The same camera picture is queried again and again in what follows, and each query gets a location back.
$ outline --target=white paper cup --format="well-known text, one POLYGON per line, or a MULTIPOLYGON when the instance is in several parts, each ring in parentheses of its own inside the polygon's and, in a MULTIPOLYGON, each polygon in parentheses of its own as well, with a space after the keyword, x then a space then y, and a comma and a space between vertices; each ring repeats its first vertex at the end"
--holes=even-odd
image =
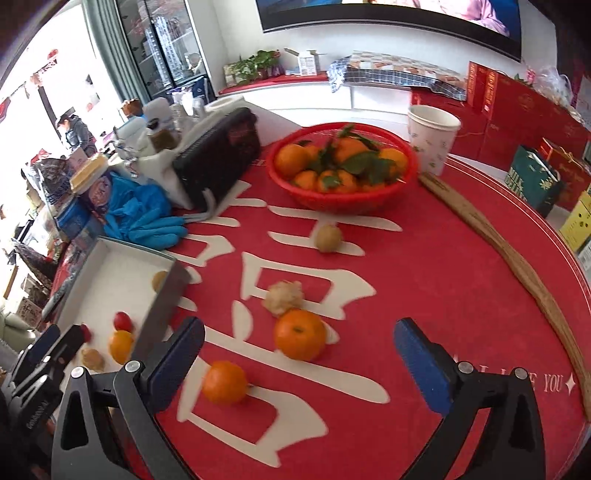
POLYGON ((421 172, 441 175, 461 126, 459 118, 445 110, 429 105, 411 105, 408 109, 408 134, 421 172))

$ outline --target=white star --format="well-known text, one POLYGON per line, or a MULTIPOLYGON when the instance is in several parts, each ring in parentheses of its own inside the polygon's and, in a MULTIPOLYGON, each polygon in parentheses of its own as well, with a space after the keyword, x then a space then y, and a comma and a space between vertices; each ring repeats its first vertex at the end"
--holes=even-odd
POLYGON ((573 374, 570 374, 569 381, 566 382, 566 386, 569 388, 569 395, 570 395, 570 391, 573 389, 573 387, 575 385, 576 385, 576 383, 573 380, 573 374))

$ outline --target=glass cabinet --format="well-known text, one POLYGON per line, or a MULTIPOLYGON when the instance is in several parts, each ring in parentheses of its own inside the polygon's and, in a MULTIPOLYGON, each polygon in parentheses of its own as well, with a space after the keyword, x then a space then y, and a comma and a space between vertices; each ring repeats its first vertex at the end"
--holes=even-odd
POLYGON ((184 0, 117 0, 129 48, 152 98, 205 74, 184 0))

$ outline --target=silver screw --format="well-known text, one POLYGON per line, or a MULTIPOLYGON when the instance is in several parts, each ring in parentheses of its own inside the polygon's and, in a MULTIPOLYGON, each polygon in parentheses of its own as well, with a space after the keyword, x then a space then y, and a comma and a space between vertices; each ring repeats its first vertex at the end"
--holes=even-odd
POLYGON ((125 370, 129 373, 137 372, 139 370, 139 362, 137 360, 132 360, 131 362, 127 362, 125 364, 125 370))
POLYGON ((72 373, 70 375, 72 376, 72 378, 80 378, 83 374, 84 369, 82 367, 76 367, 74 370, 72 370, 72 373))
POLYGON ((515 369, 515 376, 520 380, 525 380, 528 377, 527 370, 525 368, 516 368, 515 369))
POLYGON ((463 374, 471 374, 474 371, 474 366, 470 362, 460 362, 457 369, 463 374))

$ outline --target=tv screen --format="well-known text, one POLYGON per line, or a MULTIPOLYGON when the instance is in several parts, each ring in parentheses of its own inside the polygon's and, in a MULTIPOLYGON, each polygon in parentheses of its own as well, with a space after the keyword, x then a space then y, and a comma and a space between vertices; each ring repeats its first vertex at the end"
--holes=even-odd
POLYGON ((424 28, 521 59, 518 0, 256 0, 263 31, 335 22, 424 28))

